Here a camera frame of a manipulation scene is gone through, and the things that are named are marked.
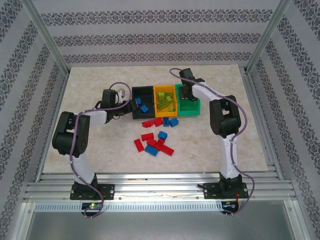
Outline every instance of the green block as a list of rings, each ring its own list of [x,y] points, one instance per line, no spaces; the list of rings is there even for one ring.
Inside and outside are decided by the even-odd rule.
[[[169,96],[167,96],[167,97],[165,98],[165,100],[166,100],[168,103],[172,103],[172,98],[169,97]]]
[[[156,106],[158,107],[158,109],[164,109],[165,107],[167,107],[169,105],[169,102],[167,102],[166,100],[159,102]]]
[[[165,97],[171,97],[172,98],[172,92],[165,92],[164,93]]]
[[[158,99],[159,99],[159,102],[162,102],[165,100],[165,93],[160,91],[158,92]]]

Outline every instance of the marble-patterned board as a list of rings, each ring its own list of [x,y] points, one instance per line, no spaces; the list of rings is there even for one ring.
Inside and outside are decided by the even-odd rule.
[[[104,89],[114,82],[125,82],[131,87],[179,84],[181,81],[169,73],[173,66],[116,66],[74,67],[68,79],[60,113],[91,109],[101,100]],[[237,65],[175,66],[191,68],[196,78],[225,95],[235,95],[248,116],[248,127],[239,136],[237,153],[240,169],[267,171],[257,129],[250,109],[242,77]],[[115,86],[115,90],[126,88]],[[179,118],[176,127],[143,128],[142,120],[133,120],[131,114],[96,126],[89,131],[87,156],[96,173],[191,173],[219,172],[221,154],[217,137],[211,131],[209,104],[201,103],[197,117]],[[168,134],[165,144],[174,149],[170,157],[159,152],[154,157],[147,152],[138,153],[134,140],[141,134],[159,131]],[[69,162],[50,146],[44,173],[70,173]]]

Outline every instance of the wire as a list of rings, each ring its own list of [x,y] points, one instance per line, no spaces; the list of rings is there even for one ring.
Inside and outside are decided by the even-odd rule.
[[[132,93],[131,93],[131,89],[129,87],[128,84],[126,84],[125,82],[121,82],[121,81],[117,81],[115,83],[113,83],[109,89],[111,89],[114,85],[117,85],[117,84],[123,84],[125,85],[128,89],[129,89],[129,99],[128,101],[126,101],[124,104],[122,104],[121,106],[117,106],[117,107],[111,107],[111,108],[94,108],[94,109],[88,109],[88,110],[85,110],[85,111],[82,111],[82,112],[79,112],[78,115],[76,116],[76,119],[75,119],[75,126],[74,126],[74,133],[73,133],[73,139],[72,139],[72,145],[71,145],[71,150],[70,150],[70,154],[69,154],[69,158],[70,158],[70,165],[71,165],[71,169],[74,173],[74,175],[80,179],[85,185],[87,185],[89,188],[91,188],[92,190],[94,190],[95,192],[97,192],[101,198],[101,207],[100,207],[100,210],[95,213],[93,216],[87,216],[86,215],[86,212],[87,210],[89,210],[89,208],[86,208],[84,210],[84,217],[85,218],[90,218],[90,219],[93,219],[95,217],[97,217],[98,215],[100,215],[102,209],[104,208],[104,196],[101,194],[101,192],[99,192],[98,189],[96,189],[95,187],[91,186],[90,183],[86,182],[76,171],[75,167],[74,167],[74,160],[73,160],[73,156],[72,154],[74,153],[74,150],[75,150],[75,146],[76,146],[76,139],[77,139],[77,130],[78,130],[78,123],[79,123],[79,117],[82,115],[82,114],[86,114],[86,113],[90,113],[90,112],[96,112],[96,111],[111,111],[111,110],[117,110],[117,109],[120,109],[122,107],[124,107],[125,105],[127,105],[130,100],[131,100],[131,97],[132,97]]]
[[[170,72],[173,76],[175,76],[176,78],[178,78],[178,79],[185,80],[185,81],[187,81],[187,82],[190,82],[190,83],[192,83],[192,84],[199,85],[199,86],[201,86],[201,87],[209,90],[211,93],[213,93],[214,95],[216,95],[218,98],[222,98],[222,99],[228,100],[229,102],[235,104],[235,105],[241,110],[241,112],[243,113],[243,116],[244,116],[244,126],[243,126],[243,128],[242,128],[237,134],[235,134],[235,135],[231,138],[231,141],[230,141],[230,154],[231,154],[231,162],[232,162],[234,168],[235,168],[240,174],[248,177],[248,178],[252,181],[252,189],[251,189],[251,192],[250,192],[248,198],[246,199],[246,201],[244,202],[244,204],[239,208],[239,210],[238,210],[237,212],[235,212],[234,214],[229,214],[229,215],[228,215],[228,216],[235,216],[235,215],[237,215],[238,213],[240,213],[240,212],[245,208],[245,206],[248,204],[248,202],[249,202],[249,200],[250,200],[250,198],[251,198],[251,196],[252,196],[252,194],[254,193],[254,190],[255,190],[255,180],[254,180],[254,178],[253,178],[252,176],[246,174],[245,172],[241,171],[241,170],[237,167],[237,165],[236,165],[236,163],[235,163],[235,160],[234,160],[234,151],[233,151],[233,146],[234,146],[234,142],[233,142],[233,141],[234,141],[234,139],[235,139],[237,136],[239,136],[240,134],[242,134],[242,133],[244,132],[244,130],[247,128],[247,125],[248,125],[248,117],[247,117],[247,114],[246,114],[245,110],[244,110],[244,109],[239,105],[239,103],[237,103],[236,101],[230,99],[229,97],[222,96],[222,95],[216,93],[213,89],[211,89],[210,87],[208,87],[208,86],[206,86],[206,85],[204,85],[204,84],[201,84],[201,83],[196,82],[196,81],[192,81],[192,80],[187,79],[187,78],[184,78],[184,77],[180,77],[180,76],[174,74],[174,73],[172,72],[172,70],[182,71],[182,69],[174,67],[174,68],[171,68],[171,69],[169,70],[169,72]]]

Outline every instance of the lego brick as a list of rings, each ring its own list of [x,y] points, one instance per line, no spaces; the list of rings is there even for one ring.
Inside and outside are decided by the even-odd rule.
[[[149,138],[148,141],[146,141],[146,144],[154,147],[156,145],[157,141],[154,140],[153,138]]]
[[[165,143],[164,139],[158,139],[158,141],[156,142],[159,146],[162,146]]]
[[[146,105],[143,105],[142,107],[140,107],[141,111],[145,114],[148,114],[149,113],[149,108],[147,108]]]
[[[165,97],[171,97],[172,98],[172,92],[165,92],[164,93]]]
[[[147,133],[147,134],[141,135],[142,141],[147,141],[148,139],[154,139],[154,138],[155,136],[153,133]]]
[[[134,140],[134,144],[135,144],[135,146],[136,146],[136,149],[138,149],[138,152],[139,152],[139,153],[142,152],[142,151],[145,149],[144,146],[142,145],[142,142],[140,141],[139,138],[136,139],[136,140]]]
[[[170,96],[167,96],[167,97],[165,98],[165,100],[166,100],[168,103],[172,103],[172,98],[171,98]]]
[[[156,118],[155,120],[153,120],[153,122],[156,127],[159,127],[160,125],[162,125],[164,123],[164,121],[162,120],[161,117]]]
[[[138,97],[138,98],[135,98],[134,100],[135,100],[136,104],[138,104],[138,107],[141,107],[141,98]]]
[[[165,133],[164,131],[160,131],[158,134],[158,138],[163,139],[163,140],[166,140],[167,136],[168,136],[168,134]]]
[[[164,117],[163,118],[163,126],[164,127],[169,127],[170,126],[168,117]]]
[[[146,146],[145,149],[144,149],[148,154],[151,154],[152,156],[157,156],[159,150],[155,149],[154,147],[152,146]]]
[[[158,107],[158,109],[164,109],[165,107],[167,107],[170,103],[167,100],[164,100],[162,102],[159,102],[156,106]]]
[[[165,93],[160,91],[158,92],[158,99],[159,99],[159,102],[162,102],[165,100]]]
[[[176,118],[172,118],[172,119],[169,121],[169,124],[170,124],[170,126],[173,128],[173,127],[175,127],[175,126],[177,126],[177,125],[179,124],[179,121],[178,121],[178,119],[176,119]]]
[[[142,122],[142,127],[144,127],[144,128],[150,128],[150,127],[153,126],[153,124],[154,124],[154,121],[153,121],[153,120],[144,121],[144,122]]]
[[[171,149],[166,145],[162,145],[160,151],[171,157],[175,150]]]

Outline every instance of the striped wall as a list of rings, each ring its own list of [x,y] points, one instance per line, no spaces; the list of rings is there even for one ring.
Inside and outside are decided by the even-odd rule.
[[[0,0],[0,240],[35,179],[65,81],[18,0]]]
[[[286,179],[295,185],[312,239],[320,239],[320,8],[295,0],[252,78]]]
[[[279,0],[36,0],[70,67],[239,64]]]

